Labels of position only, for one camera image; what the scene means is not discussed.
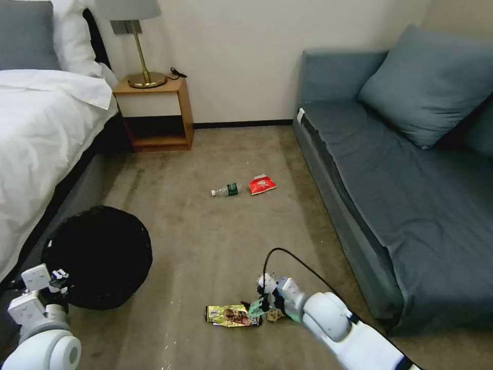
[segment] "carpet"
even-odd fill
[[[211,197],[211,189],[229,182],[245,187],[262,173],[278,188]],[[154,263],[120,308],[71,308],[71,326],[83,344],[80,369],[340,369],[326,347],[287,319],[259,328],[205,323],[205,305],[257,299],[255,282],[274,247],[298,255],[378,327],[291,127],[200,129],[189,152],[118,157],[108,174],[105,204],[146,225]],[[293,277],[308,293],[326,291],[281,252],[273,254],[268,272]],[[487,369],[492,338],[488,331],[458,330],[392,341],[426,369]]]

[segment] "blue cushion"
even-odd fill
[[[359,98],[427,149],[493,91],[493,43],[408,26]]]
[[[493,96],[471,116],[462,136],[464,144],[479,154],[493,158]]]

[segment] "black trash bin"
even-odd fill
[[[69,274],[65,299],[82,308],[121,306],[142,285],[153,262],[149,233],[135,216],[98,206],[67,219],[42,253],[49,271]]]

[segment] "tag on sofa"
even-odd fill
[[[305,110],[303,108],[300,108],[298,111],[298,123],[301,124],[301,119],[305,115]]]

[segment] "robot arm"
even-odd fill
[[[10,302],[8,312],[21,325],[19,346],[4,362],[2,370],[75,370],[81,357],[81,343],[72,335],[67,313],[58,304],[44,305],[40,292],[67,292],[63,270],[48,272],[46,265],[33,267],[15,282],[26,290]]]
[[[263,286],[262,277],[257,284],[258,287]],[[419,370],[384,336],[353,314],[334,293],[316,293],[309,297],[290,277],[276,282],[268,274],[265,293],[260,301],[252,305],[251,315],[264,314],[267,306],[280,308],[321,340],[344,369]],[[281,305],[274,305],[274,302],[280,301],[276,297],[283,298]]]

